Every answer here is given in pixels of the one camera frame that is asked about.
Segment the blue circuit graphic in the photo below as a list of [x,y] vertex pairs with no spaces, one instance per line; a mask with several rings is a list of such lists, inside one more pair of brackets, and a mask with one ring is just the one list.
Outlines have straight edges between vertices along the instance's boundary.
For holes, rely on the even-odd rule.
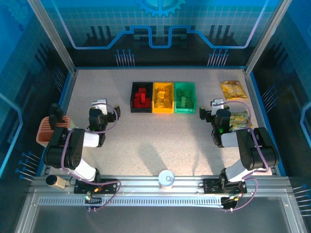
[[185,0],[137,0],[140,9],[145,13],[151,13],[151,16],[163,15],[169,16],[174,14],[175,10],[180,10],[181,4],[186,3]]

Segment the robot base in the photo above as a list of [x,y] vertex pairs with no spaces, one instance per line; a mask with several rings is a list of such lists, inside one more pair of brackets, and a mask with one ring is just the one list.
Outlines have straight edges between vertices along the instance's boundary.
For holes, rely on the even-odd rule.
[[[117,181],[117,179],[101,179],[101,183]],[[100,187],[100,185],[91,185],[84,183],[83,181],[76,180],[73,193],[75,194],[86,194],[88,191],[94,192],[95,188]],[[115,183],[105,185],[103,189],[96,192],[96,194],[115,194],[117,191],[117,185]]]

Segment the orange basket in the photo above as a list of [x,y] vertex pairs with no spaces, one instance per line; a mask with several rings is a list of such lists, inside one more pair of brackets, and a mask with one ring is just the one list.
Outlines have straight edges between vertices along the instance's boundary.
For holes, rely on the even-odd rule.
[[[63,120],[65,121],[64,123],[57,123],[57,127],[62,127],[62,128],[70,128],[70,117],[64,116]],[[42,146],[46,147],[52,137],[54,130],[51,129],[50,124],[49,124],[49,117],[45,117],[42,119],[39,130],[37,133],[36,141],[37,143],[41,144]]]

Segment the beige cylinder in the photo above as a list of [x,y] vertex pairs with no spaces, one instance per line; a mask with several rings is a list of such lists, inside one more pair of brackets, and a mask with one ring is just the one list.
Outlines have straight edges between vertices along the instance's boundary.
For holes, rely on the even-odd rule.
[[65,188],[66,187],[66,180],[55,175],[50,175],[46,178],[45,182],[53,187],[53,188]]

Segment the yellow snack bag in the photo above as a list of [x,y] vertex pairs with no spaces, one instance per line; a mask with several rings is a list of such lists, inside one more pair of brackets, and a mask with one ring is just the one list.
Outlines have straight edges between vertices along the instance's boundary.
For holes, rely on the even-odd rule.
[[247,99],[239,81],[225,81],[220,84],[226,100]]

